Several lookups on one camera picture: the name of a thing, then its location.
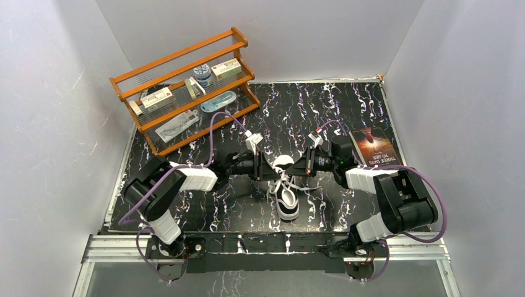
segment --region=book cover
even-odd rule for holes
[[[379,127],[364,128],[350,133],[354,146],[366,166],[400,165],[394,146]]]

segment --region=blue and white tin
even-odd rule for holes
[[[193,68],[195,79],[203,88],[212,84],[212,71],[207,64],[200,65]]]

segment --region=orange wooden rack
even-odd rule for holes
[[[122,74],[117,77],[110,78],[110,82],[118,96],[118,98],[126,105],[129,110],[129,114],[133,117],[133,120],[138,130],[144,134],[144,137],[148,141],[154,154],[165,156],[169,153],[177,150],[178,148],[189,144],[196,139],[206,135],[209,132],[206,128],[197,132],[189,137],[182,140],[178,139],[171,142],[163,143],[159,141],[153,141],[156,135],[153,128],[159,127],[163,123],[169,121],[173,117],[195,108],[201,103],[210,100],[227,90],[233,88],[239,88],[251,101],[251,104],[237,111],[233,116],[239,118],[246,113],[255,110],[261,106],[261,102],[255,97],[252,91],[249,89],[248,82],[255,78],[253,71],[244,62],[240,48],[248,46],[248,40],[237,28],[233,27],[230,30],[216,35],[208,40],[204,40],[193,46],[177,51],[173,54],[165,56],[164,58],[158,59],[142,67]],[[195,100],[190,99],[188,89],[184,79],[187,79],[192,74],[193,68],[202,64],[218,61],[220,59],[230,59],[228,56],[237,58],[241,64],[242,71],[237,75],[233,75],[221,81],[216,81],[214,75],[212,75],[213,83],[204,88],[206,95],[197,98]],[[183,79],[175,84],[171,84],[169,81],[173,78]],[[148,113],[145,109],[147,116],[137,116],[131,109],[128,100],[132,100],[131,97],[138,93],[142,93],[152,87],[160,84],[170,85],[169,89],[175,95],[176,103],[169,104],[162,108],[162,110]],[[143,109],[142,102],[136,101],[137,105]],[[220,128],[233,121],[232,118],[223,119],[213,125],[213,130]]]

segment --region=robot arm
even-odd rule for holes
[[[354,145],[348,136],[331,139],[331,154],[319,146],[320,137],[310,134],[310,138],[315,147],[308,147],[286,174],[315,176],[317,171],[331,171],[343,188],[377,195],[380,212],[350,227],[348,244],[351,250],[437,221],[436,205],[416,174],[406,170],[358,168],[352,155]]]
[[[124,185],[124,198],[137,204],[172,165],[154,157]],[[219,150],[209,168],[175,170],[137,210],[154,231],[163,249],[171,256],[184,251],[184,234],[169,211],[179,191],[216,191],[228,183],[230,175],[247,174],[251,179],[268,181],[279,175],[271,168],[262,152],[225,153]]]

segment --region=blue item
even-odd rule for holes
[[[195,79],[199,85],[204,88],[208,87],[212,83],[212,71],[207,64],[202,64],[193,68],[193,73],[195,74]]]
[[[213,113],[231,102],[234,102],[235,99],[237,99],[237,94],[233,91],[227,91],[201,104],[201,110],[205,113]]]

